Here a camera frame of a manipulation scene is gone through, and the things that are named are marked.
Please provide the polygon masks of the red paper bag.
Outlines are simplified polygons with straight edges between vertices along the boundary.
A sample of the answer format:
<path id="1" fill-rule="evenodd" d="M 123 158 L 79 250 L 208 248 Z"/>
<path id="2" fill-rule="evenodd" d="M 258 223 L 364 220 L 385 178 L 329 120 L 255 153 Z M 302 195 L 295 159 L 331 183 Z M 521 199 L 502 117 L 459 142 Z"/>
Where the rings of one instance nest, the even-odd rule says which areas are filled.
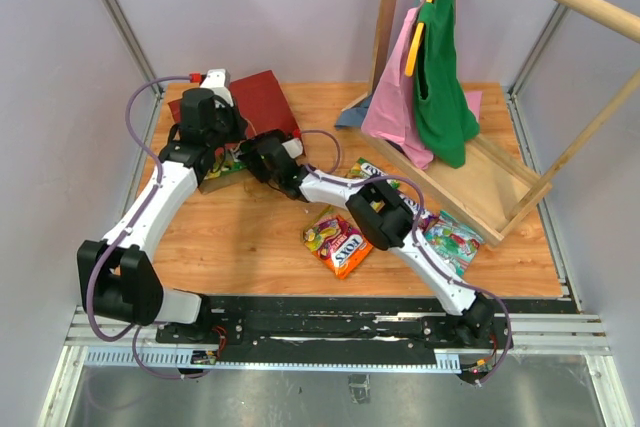
<path id="1" fill-rule="evenodd" d="M 272 73 L 262 72 L 230 82 L 229 89 L 233 105 L 248 122 L 247 139 L 272 129 L 300 138 L 298 122 Z M 220 188 L 221 178 L 205 180 L 204 177 L 213 168 L 217 156 L 226 148 L 239 149 L 240 143 L 212 146 L 214 110 L 233 105 L 199 85 L 185 90 L 178 101 L 178 116 L 167 144 L 159 154 L 163 171 L 182 169 L 194 187 L 203 193 Z"/>

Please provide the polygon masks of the green snack packet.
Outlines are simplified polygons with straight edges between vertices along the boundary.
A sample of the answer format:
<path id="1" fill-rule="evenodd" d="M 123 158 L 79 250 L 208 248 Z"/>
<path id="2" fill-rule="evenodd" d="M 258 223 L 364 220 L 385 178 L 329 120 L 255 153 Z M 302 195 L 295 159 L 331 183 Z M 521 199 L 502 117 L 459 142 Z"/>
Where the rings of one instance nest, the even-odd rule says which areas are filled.
<path id="1" fill-rule="evenodd" d="M 387 176 L 387 173 L 364 157 L 359 157 L 346 174 L 347 178 L 356 180 L 380 176 Z"/>

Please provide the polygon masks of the orange Fox's candy packet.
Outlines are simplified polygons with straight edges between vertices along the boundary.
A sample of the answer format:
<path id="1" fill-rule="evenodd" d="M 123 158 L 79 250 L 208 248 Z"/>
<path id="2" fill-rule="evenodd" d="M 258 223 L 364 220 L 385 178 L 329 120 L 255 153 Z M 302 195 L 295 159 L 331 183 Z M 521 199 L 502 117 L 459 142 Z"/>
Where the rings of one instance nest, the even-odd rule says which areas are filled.
<path id="1" fill-rule="evenodd" d="M 331 206 L 325 207 L 301 236 L 303 245 L 340 280 L 346 279 L 374 249 L 362 232 Z"/>

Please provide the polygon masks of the pink shirt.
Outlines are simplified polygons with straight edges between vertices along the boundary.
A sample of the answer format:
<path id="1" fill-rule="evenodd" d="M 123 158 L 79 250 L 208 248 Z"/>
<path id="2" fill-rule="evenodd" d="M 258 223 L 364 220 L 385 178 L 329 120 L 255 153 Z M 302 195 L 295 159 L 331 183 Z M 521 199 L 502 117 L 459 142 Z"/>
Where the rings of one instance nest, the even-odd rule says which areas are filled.
<path id="1" fill-rule="evenodd" d="M 413 112 L 414 78 L 404 75 L 419 9 L 412 8 L 405 16 L 403 27 L 373 94 L 362 131 L 372 137 L 395 143 L 416 167 L 424 169 L 438 158 L 424 146 L 418 136 Z M 468 96 L 465 92 L 464 95 L 478 120 L 479 96 Z"/>

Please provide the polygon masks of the purple snack packet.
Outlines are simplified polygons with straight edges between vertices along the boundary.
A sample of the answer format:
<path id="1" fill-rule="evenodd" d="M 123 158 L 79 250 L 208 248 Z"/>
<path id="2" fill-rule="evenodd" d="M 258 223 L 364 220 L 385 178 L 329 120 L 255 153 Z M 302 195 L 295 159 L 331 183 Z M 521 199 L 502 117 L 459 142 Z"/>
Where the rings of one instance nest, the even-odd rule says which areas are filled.
<path id="1" fill-rule="evenodd" d="M 411 197 L 407 196 L 403 192 L 398 192 L 400 198 L 405 202 L 405 204 L 411 209 L 414 215 L 419 215 L 418 228 L 423 233 L 426 234 L 439 220 L 439 216 L 437 214 L 433 214 L 425 207 L 421 207 L 420 203 Z"/>

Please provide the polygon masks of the green shirt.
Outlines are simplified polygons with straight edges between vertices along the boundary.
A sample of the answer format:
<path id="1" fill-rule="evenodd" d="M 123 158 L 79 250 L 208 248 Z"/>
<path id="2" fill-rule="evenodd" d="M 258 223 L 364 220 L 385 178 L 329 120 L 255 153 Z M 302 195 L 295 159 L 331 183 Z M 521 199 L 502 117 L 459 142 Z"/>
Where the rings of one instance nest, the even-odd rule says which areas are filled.
<path id="1" fill-rule="evenodd" d="M 413 112 L 418 136 L 435 157 L 453 168 L 466 161 L 465 143 L 480 132 L 457 76 L 455 0 L 445 0 L 418 53 Z"/>

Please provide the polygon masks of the teal Fox's candy packet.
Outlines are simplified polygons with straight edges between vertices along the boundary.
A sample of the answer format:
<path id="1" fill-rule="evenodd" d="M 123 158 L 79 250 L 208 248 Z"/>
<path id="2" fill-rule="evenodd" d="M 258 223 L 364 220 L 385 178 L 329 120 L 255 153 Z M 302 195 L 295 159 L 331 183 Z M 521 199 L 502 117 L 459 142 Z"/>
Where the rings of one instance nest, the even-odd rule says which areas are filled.
<path id="1" fill-rule="evenodd" d="M 424 236 L 432 249 L 458 276 L 463 277 L 484 239 L 466 224 L 441 210 L 430 216 Z"/>

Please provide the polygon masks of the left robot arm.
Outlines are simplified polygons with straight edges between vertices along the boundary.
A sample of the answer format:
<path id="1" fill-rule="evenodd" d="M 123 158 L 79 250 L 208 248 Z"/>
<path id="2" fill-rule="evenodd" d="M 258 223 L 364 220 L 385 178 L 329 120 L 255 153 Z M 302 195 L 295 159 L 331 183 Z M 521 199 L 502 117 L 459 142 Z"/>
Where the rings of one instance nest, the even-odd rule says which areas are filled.
<path id="1" fill-rule="evenodd" d="M 152 261 L 169 224 L 213 169 L 216 153 L 245 138 L 246 120 L 226 86 L 200 85 L 180 100 L 180 120 L 152 157 L 153 173 L 124 217 L 99 241 L 77 252 L 82 303 L 92 326 L 98 317 L 147 326 L 178 323 L 190 341 L 207 340 L 214 318 L 202 296 L 163 286 Z"/>

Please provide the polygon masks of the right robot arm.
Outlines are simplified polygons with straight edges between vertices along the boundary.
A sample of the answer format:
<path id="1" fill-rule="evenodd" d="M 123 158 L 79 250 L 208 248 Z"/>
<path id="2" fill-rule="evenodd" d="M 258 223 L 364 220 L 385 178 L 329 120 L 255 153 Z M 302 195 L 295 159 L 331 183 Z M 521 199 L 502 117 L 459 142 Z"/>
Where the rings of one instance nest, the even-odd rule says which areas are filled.
<path id="1" fill-rule="evenodd" d="M 455 339 L 474 347 L 486 339 L 494 305 L 442 260 L 419 231 L 424 199 L 409 204 L 388 175 L 338 177 L 296 161 L 275 132 L 243 141 L 240 160 L 262 183 L 273 183 L 288 198 L 346 209 L 369 243 L 403 260 L 436 295 L 450 317 Z"/>

